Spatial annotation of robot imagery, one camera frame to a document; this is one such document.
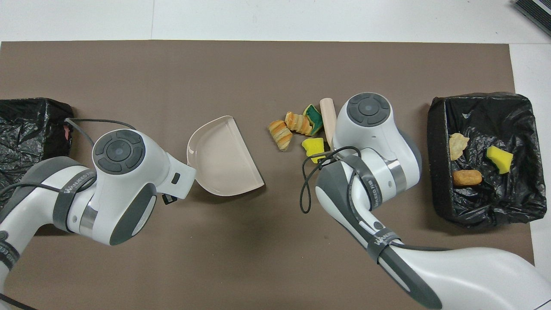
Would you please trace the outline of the black ribbed object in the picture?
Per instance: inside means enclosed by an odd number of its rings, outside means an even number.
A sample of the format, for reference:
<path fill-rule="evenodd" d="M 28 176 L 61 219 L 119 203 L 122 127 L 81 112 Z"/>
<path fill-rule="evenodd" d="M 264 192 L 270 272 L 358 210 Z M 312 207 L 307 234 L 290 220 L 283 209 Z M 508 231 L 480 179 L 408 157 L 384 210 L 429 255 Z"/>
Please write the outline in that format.
<path fill-rule="evenodd" d="M 512 5 L 551 37 L 551 0 L 512 0 Z"/>

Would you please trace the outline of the beige plastic dustpan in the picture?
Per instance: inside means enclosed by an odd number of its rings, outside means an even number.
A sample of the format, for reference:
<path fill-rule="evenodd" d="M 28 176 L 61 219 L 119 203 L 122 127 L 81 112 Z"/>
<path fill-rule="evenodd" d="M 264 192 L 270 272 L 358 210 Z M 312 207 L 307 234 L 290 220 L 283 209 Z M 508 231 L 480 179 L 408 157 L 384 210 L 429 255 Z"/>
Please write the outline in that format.
<path fill-rule="evenodd" d="M 225 115 L 197 129 L 187 144 L 195 180 L 217 196 L 236 196 L 265 185 L 235 119 Z"/>

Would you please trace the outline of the green yellow sponge piece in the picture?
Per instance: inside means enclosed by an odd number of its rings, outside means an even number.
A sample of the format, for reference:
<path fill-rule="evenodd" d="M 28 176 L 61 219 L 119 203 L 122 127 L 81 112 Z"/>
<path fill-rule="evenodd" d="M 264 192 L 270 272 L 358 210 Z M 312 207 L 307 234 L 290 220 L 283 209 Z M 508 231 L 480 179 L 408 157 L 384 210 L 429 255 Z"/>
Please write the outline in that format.
<path fill-rule="evenodd" d="M 308 136 L 314 136 L 315 134 L 317 134 L 317 132 L 319 132 L 319 130 L 323 128 L 322 114 L 312 104 L 305 108 L 305 110 L 303 111 L 303 116 L 306 118 L 311 126 L 311 131 L 309 134 L 307 134 Z"/>

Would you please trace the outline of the beige hand brush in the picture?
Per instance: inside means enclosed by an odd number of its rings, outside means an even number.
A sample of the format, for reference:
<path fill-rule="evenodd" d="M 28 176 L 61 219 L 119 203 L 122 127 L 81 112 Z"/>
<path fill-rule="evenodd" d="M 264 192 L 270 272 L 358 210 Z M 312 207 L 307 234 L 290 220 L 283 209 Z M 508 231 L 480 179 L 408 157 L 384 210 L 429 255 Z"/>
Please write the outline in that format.
<path fill-rule="evenodd" d="M 319 101 L 319 107 L 321 109 L 323 129 L 325 132 L 325 138 L 329 145 L 329 149 L 333 149 L 333 136 L 336 130 L 336 109 L 332 98 L 323 98 Z"/>

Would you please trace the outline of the black bag lined bin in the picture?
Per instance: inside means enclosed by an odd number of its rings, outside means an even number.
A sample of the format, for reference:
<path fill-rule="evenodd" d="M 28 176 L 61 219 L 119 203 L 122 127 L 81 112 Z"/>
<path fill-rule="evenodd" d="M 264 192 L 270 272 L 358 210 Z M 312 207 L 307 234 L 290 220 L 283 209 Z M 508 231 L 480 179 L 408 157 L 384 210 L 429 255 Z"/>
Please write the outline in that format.
<path fill-rule="evenodd" d="M 449 159 L 449 137 L 469 137 L 463 155 Z M 514 155 L 511 170 L 499 174 L 486 157 L 496 146 Z M 427 149 L 435 211 L 467 228 L 527 223 L 545 216 L 545 176 L 532 104 L 514 93 L 436 97 L 427 117 Z M 478 170 L 478 185 L 458 187 L 452 173 Z"/>
<path fill-rule="evenodd" d="M 45 159 L 69 156 L 74 116 L 69 104 L 49 98 L 0 99 L 0 190 Z"/>

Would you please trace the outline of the brown bread roll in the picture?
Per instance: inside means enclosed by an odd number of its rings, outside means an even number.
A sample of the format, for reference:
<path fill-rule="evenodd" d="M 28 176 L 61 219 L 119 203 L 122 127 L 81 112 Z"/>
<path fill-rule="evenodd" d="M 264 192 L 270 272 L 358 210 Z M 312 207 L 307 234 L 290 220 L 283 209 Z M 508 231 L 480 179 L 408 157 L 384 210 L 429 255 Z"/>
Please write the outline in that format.
<path fill-rule="evenodd" d="M 458 187 L 478 185 L 482 180 L 482 173 L 474 169 L 458 170 L 452 173 L 453 185 Z"/>

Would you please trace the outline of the brown table mat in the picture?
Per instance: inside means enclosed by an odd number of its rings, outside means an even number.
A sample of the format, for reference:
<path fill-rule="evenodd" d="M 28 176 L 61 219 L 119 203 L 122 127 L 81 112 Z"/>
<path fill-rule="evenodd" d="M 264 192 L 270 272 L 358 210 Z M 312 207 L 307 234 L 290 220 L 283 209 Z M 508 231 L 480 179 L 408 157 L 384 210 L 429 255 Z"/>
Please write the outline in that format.
<path fill-rule="evenodd" d="M 40 310 L 423 310 L 313 199 L 302 214 L 301 136 L 267 131 L 325 97 L 373 91 L 423 155 L 421 182 L 375 211 L 410 245 L 492 247 L 533 261 L 529 224 L 476 231 L 439 218 L 427 162 L 435 97 L 515 92 L 506 44 L 244 41 L 4 42 L 0 99 L 47 97 L 78 118 L 135 126 L 186 161 L 195 130 L 230 115 L 265 185 L 219 197 L 195 184 L 159 200 L 144 229 L 109 247 L 44 227 L 6 280 Z"/>

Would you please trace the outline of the golden croissant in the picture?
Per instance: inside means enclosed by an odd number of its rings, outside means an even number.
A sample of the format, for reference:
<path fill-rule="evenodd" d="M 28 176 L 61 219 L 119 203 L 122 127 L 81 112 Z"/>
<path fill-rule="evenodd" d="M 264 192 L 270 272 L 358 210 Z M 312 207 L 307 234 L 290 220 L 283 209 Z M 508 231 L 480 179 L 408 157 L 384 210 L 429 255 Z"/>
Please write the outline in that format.
<path fill-rule="evenodd" d="M 301 135 L 311 136 L 313 127 L 307 117 L 293 112 L 287 112 L 284 122 L 289 130 L 300 133 Z"/>
<path fill-rule="evenodd" d="M 463 151 L 467 148 L 469 137 L 463 136 L 461 133 L 453 133 L 449 137 L 449 159 L 455 161 L 463 155 Z"/>

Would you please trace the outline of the pale flaky pastry piece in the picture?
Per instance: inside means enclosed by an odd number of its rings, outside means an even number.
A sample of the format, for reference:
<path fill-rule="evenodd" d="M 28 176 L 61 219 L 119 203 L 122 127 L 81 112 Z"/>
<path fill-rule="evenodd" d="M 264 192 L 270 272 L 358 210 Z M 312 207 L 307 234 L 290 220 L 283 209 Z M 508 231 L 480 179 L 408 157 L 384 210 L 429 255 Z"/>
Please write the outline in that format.
<path fill-rule="evenodd" d="M 282 152 L 287 151 L 293 134 L 282 120 L 276 120 L 269 124 L 268 131 L 276 143 L 278 149 Z"/>

